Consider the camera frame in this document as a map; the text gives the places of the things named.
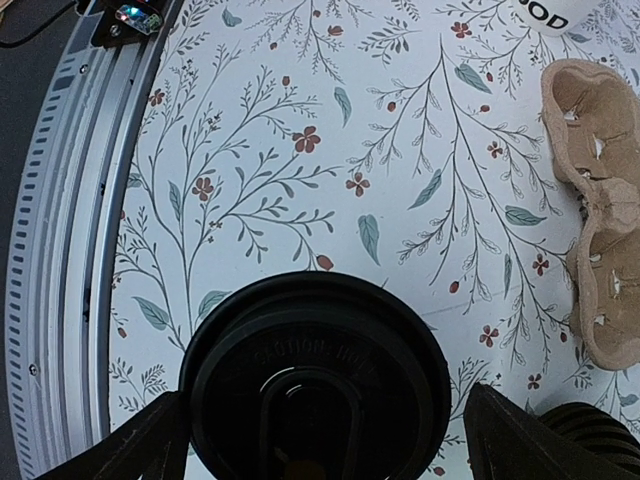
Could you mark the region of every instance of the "black lid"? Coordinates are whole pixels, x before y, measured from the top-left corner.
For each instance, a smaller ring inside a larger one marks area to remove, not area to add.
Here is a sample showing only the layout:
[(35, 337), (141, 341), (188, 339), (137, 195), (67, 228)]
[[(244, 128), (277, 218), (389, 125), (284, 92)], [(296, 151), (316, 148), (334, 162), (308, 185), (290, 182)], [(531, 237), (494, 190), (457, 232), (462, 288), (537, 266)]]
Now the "black lid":
[(426, 325), (383, 289), (335, 273), (230, 296), (197, 330), (180, 377), (194, 448), (219, 480), (414, 479), (451, 410)]

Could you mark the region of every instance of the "cardboard egg carton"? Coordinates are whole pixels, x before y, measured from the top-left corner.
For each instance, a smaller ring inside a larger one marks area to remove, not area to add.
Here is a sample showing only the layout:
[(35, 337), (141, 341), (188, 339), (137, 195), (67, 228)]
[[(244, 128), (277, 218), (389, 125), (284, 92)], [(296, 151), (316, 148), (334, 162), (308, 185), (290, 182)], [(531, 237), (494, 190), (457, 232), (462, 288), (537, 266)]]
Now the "cardboard egg carton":
[(13, 0), (0, 0), (0, 13), (4, 11), (9, 5), (13, 3)]
[(588, 217), (569, 252), (578, 285), (572, 331), (593, 362), (640, 362), (640, 104), (615, 71), (560, 60), (542, 75), (554, 173), (584, 197)]

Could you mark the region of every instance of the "dark floor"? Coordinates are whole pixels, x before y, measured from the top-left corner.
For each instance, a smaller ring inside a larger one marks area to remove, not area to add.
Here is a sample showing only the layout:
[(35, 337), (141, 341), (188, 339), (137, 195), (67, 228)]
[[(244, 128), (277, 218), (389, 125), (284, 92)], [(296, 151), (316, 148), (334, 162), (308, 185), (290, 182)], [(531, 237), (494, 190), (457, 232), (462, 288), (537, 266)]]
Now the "dark floor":
[[(13, 42), (44, 23), (68, 0), (15, 0), (0, 24), (0, 41)], [(31, 42), (0, 49), (0, 478), (19, 480), (4, 367), (4, 296), (9, 236), (22, 167), (49, 80), (77, 16), (73, 9)]]

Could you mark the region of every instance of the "metal rail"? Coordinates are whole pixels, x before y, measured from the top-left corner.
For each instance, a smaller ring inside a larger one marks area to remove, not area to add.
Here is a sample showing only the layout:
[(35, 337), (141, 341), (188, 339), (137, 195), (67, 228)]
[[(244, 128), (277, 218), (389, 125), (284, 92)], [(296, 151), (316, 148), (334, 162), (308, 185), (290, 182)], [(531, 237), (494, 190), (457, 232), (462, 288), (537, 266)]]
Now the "metal rail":
[[(168, 35), (104, 50), (97, 0), (60, 59), (26, 159), (7, 272), (6, 368), (22, 477), (109, 434), (113, 257), (129, 165)], [(182, 2), (168, 5), (173, 25)]]

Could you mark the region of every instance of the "floral pattern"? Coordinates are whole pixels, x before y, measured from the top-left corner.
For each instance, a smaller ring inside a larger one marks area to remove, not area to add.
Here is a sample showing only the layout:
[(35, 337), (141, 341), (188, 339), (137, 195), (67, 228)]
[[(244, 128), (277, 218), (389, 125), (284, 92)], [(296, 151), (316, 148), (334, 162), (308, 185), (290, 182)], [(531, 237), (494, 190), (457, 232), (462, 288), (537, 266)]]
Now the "floral pattern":
[[(638, 12), (610, 0), (549, 38), (508, 0), (186, 0), (120, 218), (112, 426), (176, 387), (224, 298), (308, 269), (383, 285), (442, 346), (453, 410), (424, 478), (471, 478), (462, 414), (477, 381), (530, 412), (589, 401), (640, 438), (640, 367), (599, 370), (569, 330), (580, 204), (553, 177), (537, 113), (559, 58), (640, 91)], [(208, 478), (196, 456), (188, 469)]]

